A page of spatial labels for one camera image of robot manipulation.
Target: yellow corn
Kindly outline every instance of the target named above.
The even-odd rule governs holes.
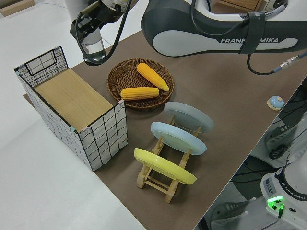
[[[126,101],[154,98],[159,96],[159,89],[155,87],[125,88],[121,90],[120,96]]]
[[[165,80],[161,78],[160,75],[146,63],[141,62],[137,66],[136,70],[149,82],[151,82],[155,87],[164,91],[169,91],[169,87],[167,86]]]

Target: grid pattern fabric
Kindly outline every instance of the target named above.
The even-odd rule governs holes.
[[[117,104],[81,132],[80,140],[93,170],[106,164],[128,143],[125,104]]]
[[[33,106],[50,130],[62,140],[87,167],[95,171],[106,164],[121,148],[127,145],[125,103],[120,102],[97,118],[87,129],[78,133],[34,87],[67,69],[61,47],[15,68],[21,84]]]
[[[32,87],[67,69],[62,48],[54,48],[18,67],[24,80]]]

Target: brown tabletop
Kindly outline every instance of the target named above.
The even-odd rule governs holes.
[[[251,64],[258,71],[270,71],[298,53],[254,54]],[[278,115],[267,106],[267,100],[278,95],[287,102],[307,74],[306,62],[258,76],[248,70],[247,55],[164,57],[139,32],[120,42],[105,64],[90,67],[81,63],[72,69],[115,104],[106,86],[108,74],[116,64],[131,58],[152,59],[169,69],[175,81],[170,100],[200,109],[212,118],[215,127],[199,135],[207,151],[190,156],[187,163],[186,169],[197,177],[196,182],[179,184],[170,204],[160,191],[146,185],[144,189],[137,187],[142,165],[133,157],[134,148],[151,151],[154,147],[151,123],[169,121],[162,107],[150,111],[127,108],[129,143],[95,173],[145,228],[191,230]],[[161,156],[179,163],[182,155],[165,146]]]

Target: plate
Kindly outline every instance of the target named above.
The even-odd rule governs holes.
[[[181,152],[187,153],[191,150],[191,155],[201,155],[207,149],[201,140],[181,128],[153,122],[151,130],[157,139],[162,138],[163,143]]]
[[[196,177],[187,170],[151,152],[135,148],[134,157],[142,164],[183,184],[193,184]]]
[[[141,62],[149,65],[166,81],[169,87],[169,91],[166,92],[159,89],[160,95],[157,98],[125,101],[125,105],[135,109],[155,108],[164,104],[170,98],[174,90],[174,79],[172,74],[164,66],[156,61],[143,58],[135,58],[117,64],[109,73],[107,78],[107,88],[111,95],[117,101],[120,101],[120,92],[124,88],[155,87],[136,70],[138,64]]]
[[[164,112],[168,117],[174,115],[174,122],[181,127],[195,132],[201,127],[200,133],[207,133],[214,127],[211,118],[202,111],[180,102],[167,102],[164,105]]]

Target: wicker basket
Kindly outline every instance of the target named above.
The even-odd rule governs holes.
[[[155,70],[167,83],[169,91],[159,90],[160,95],[157,98],[126,101],[126,106],[135,109],[150,109],[167,102],[174,90],[174,79],[172,74],[160,63],[136,58],[123,61],[117,64],[109,73],[107,87],[111,95],[118,101],[121,100],[120,92],[124,88],[134,87],[155,87],[146,78],[136,70],[139,63],[144,62]]]

